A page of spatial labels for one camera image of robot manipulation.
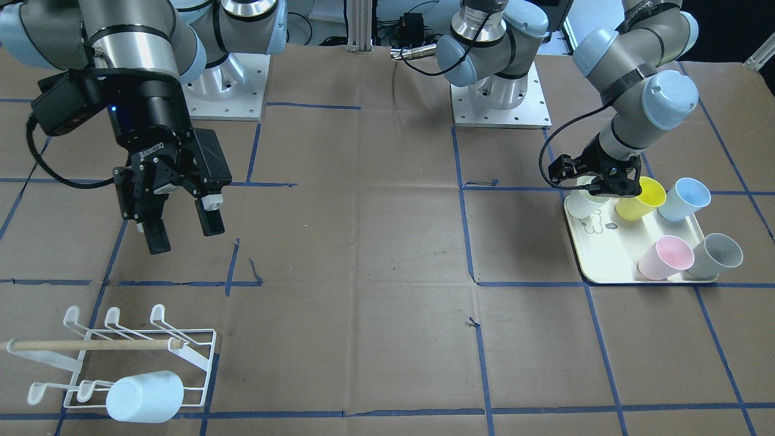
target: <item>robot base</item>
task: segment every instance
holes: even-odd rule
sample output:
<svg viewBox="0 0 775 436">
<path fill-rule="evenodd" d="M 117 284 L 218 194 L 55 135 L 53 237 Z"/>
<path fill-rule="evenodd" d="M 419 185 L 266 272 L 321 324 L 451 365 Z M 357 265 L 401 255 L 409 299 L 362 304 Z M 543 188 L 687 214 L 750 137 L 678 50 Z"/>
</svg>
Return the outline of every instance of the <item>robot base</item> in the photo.
<svg viewBox="0 0 775 436">
<path fill-rule="evenodd" d="M 229 64 L 230 74 L 205 71 L 193 87 L 183 84 L 191 119 L 259 121 L 264 106 L 269 60 L 266 54 L 231 54 L 229 61 L 222 64 L 224 69 Z M 226 76 L 235 74 L 240 77 L 234 86 L 221 83 Z"/>
<path fill-rule="evenodd" d="M 455 126 L 542 129 L 552 125 L 535 64 L 528 73 L 525 99 L 514 109 L 487 107 L 486 97 L 477 92 L 476 85 L 463 88 L 451 85 L 451 89 Z"/>
</svg>

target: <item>metal mounting plate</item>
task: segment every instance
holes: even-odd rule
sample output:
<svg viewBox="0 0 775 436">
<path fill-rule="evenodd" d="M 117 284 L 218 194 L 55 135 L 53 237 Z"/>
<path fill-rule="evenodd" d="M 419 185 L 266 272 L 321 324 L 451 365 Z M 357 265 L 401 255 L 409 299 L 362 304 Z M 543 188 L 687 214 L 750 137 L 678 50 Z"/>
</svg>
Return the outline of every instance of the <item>metal mounting plate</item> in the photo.
<svg viewBox="0 0 775 436">
<path fill-rule="evenodd" d="M 455 126 L 542 129 L 552 125 L 535 64 L 528 72 L 528 91 L 525 93 L 525 99 L 514 109 L 488 108 L 484 104 L 485 97 L 478 95 L 473 86 L 450 87 Z"/>
<path fill-rule="evenodd" d="M 220 119 L 232 121 L 260 121 L 267 88 L 270 56 L 266 54 L 236 53 L 245 70 L 245 90 L 223 100 L 203 100 L 187 87 L 183 92 L 191 119 Z"/>
</svg>

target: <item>pink cup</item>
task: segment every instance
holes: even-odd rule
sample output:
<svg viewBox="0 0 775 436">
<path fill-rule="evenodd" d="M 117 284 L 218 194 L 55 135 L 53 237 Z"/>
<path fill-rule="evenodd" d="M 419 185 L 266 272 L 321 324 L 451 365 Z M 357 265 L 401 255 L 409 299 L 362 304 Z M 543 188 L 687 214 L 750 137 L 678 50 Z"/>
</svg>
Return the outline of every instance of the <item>pink cup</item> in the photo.
<svg viewBox="0 0 775 436">
<path fill-rule="evenodd" d="M 665 235 L 640 258 L 638 269 L 648 280 L 664 280 L 694 264 L 694 252 L 685 240 Z"/>
</svg>

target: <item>white drying rack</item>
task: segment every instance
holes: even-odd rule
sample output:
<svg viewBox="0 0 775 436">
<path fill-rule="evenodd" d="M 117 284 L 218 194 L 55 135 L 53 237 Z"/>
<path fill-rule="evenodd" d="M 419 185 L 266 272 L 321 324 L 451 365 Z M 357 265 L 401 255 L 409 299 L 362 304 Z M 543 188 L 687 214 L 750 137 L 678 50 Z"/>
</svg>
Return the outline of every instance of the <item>white drying rack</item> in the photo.
<svg viewBox="0 0 775 436">
<path fill-rule="evenodd" d="M 181 407 L 202 407 L 205 405 L 205 397 L 207 388 L 210 384 L 210 374 L 212 372 L 212 362 L 215 355 L 215 330 L 213 329 L 177 329 L 171 326 L 164 320 L 164 305 L 157 304 L 150 311 L 150 323 L 154 325 L 158 330 L 133 330 L 119 324 L 119 316 L 121 311 L 118 307 L 111 307 L 105 315 L 105 328 L 96 329 L 88 328 L 78 323 L 78 316 L 81 310 L 78 306 L 70 306 L 67 312 L 64 314 L 63 324 L 68 330 L 73 331 L 78 336 L 82 337 L 84 341 L 84 348 L 89 348 L 87 344 L 104 344 L 104 341 L 118 341 L 126 343 L 127 341 L 159 341 L 166 342 L 166 348 L 161 350 L 167 350 L 168 352 L 182 358 L 188 363 L 196 366 L 205 372 L 205 382 L 203 386 L 188 387 L 185 386 L 186 391 L 198 391 L 200 394 L 199 402 L 196 404 L 182 404 Z M 189 334 L 207 334 L 207 341 L 195 341 Z M 106 392 L 113 386 L 113 382 L 105 380 L 81 380 L 78 382 L 78 377 L 83 369 L 84 359 L 88 349 L 81 349 L 77 358 L 71 358 L 61 353 L 56 353 L 50 350 L 38 350 L 38 351 L 21 351 L 14 349 L 14 343 L 17 340 L 10 340 L 6 346 L 6 349 L 12 355 L 27 358 L 35 362 L 41 362 L 46 365 L 54 366 L 59 369 L 64 369 L 73 373 L 70 384 L 63 385 L 53 382 L 35 382 L 29 387 L 29 393 L 27 394 L 27 403 L 34 406 L 43 399 L 43 394 L 47 388 L 63 389 L 66 390 L 64 396 L 63 407 L 67 409 L 87 409 L 87 408 L 106 408 L 105 404 L 73 404 L 73 395 L 79 403 L 85 403 L 91 399 L 94 392 Z M 207 348 L 205 357 L 200 352 L 194 350 L 191 345 L 197 348 Z"/>
</svg>

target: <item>white mounting plate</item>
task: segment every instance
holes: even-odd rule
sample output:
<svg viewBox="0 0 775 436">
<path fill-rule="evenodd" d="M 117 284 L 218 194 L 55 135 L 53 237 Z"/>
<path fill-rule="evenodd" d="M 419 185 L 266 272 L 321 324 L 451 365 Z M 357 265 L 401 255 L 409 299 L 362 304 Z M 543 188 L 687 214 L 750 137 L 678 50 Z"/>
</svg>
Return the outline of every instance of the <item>white mounting plate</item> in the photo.
<svg viewBox="0 0 775 436">
<path fill-rule="evenodd" d="M 450 87 L 455 126 L 542 129 L 552 125 L 535 63 L 530 66 L 528 72 L 528 91 L 525 93 L 525 99 L 514 109 L 488 108 L 481 101 L 484 98 L 474 94 L 475 90 L 467 86 L 461 88 L 450 85 Z"/>
<path fill-rule="evenodd" d="M 224 100 L 203 100 L 183 86 L 191 119 L 220 119 L 226 121 L 260 121 L 267 88 L 270 56 L 266 54 L 235 53 L 245 69 L 244 92 Z"/>
<path fill-rule="evenodd" d="M 638 260 L 666 234 L 685 240 L 694 247 L 705 239 L 694 214 L 673 223 L 653 211 L 637 221 L 622 219 L 614 209 L 617 199 L 611 199 L 591 216 L 579 220 L 568 213 L 565 219 L 576 251 L 581 273 L 590 282 L 600 284 L 639 283 L 711 283 L 699 280 L 688 272 L 679 272 L 665 280 L 648 280 L 638 271 Z"/>
</svg>

